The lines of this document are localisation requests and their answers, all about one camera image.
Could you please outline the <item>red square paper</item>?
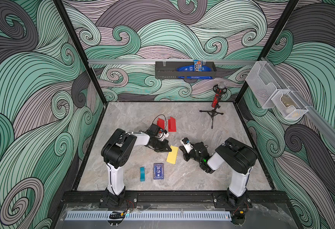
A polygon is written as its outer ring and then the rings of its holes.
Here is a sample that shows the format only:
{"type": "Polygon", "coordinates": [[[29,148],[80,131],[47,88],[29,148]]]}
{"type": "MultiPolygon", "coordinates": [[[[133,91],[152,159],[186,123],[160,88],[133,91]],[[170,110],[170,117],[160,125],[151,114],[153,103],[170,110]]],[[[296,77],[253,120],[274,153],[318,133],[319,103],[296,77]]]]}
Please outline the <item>red square paper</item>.
{"type": "Polygon", "coordinates": [[[176,119],[170,117],[168,119],[168,132],[176,132],[176,131],[177,131],[176,119]]]}
{"type": "Polygon", "coordinates": [[[158,127],[160,127],[161,129],[165,130],[165,120],[164,120],[164,119],[158,118],[158,120],[157,120],[157,125],[158,125],[158,127]]]}

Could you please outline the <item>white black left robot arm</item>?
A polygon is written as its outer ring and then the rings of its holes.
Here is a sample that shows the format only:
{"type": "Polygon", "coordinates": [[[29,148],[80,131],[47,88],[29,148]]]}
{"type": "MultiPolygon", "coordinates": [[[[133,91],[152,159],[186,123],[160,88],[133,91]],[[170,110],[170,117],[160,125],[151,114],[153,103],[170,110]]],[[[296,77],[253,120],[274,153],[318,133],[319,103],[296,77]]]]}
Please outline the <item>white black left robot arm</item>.
{"type": "Polygon", "coordinates": [[[116,129],[101,150],[101,156],[108,168],[108,195],[121,198],[125,192],[124,168],[135,146],[145,146],[158,153],[171,152],[167,130],[156,124],[146,131],[126,132],[116,129]]]}

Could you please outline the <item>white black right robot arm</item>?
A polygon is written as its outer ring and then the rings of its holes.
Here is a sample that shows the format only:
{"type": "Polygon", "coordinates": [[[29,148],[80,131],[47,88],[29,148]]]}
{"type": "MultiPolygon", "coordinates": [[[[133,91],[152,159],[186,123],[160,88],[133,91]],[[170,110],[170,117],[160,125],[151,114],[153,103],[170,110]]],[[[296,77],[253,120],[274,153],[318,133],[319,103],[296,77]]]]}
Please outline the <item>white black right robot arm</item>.
{"type": "Polygon", "coordinates": [[[246,193],[250,172],[257,160],[253,148],[230,137],[210,155],[203,142],[192,144],[188,138],[184,138],[180,143],[182,145],[179,149],[183,152],[184,160],[188,162],[193,159],[206,173],[212,174],[223,163],[228,164],[232,169],[228,193],[236,198],[246,193]]]}

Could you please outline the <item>yellow square paper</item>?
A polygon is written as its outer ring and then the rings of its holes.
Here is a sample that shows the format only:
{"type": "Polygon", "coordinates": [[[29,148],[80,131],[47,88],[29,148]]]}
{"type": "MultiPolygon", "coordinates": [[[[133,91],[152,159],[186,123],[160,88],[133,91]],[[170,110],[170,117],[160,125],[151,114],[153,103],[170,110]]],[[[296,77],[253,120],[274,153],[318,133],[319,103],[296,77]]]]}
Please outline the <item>yellow square paper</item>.
{"type": "Polygon", "coordinates": [[[168,153],[166,161],[170,164],[176,164],[179,148],[170,146],[170,149],[171,151],[168,153]]]}

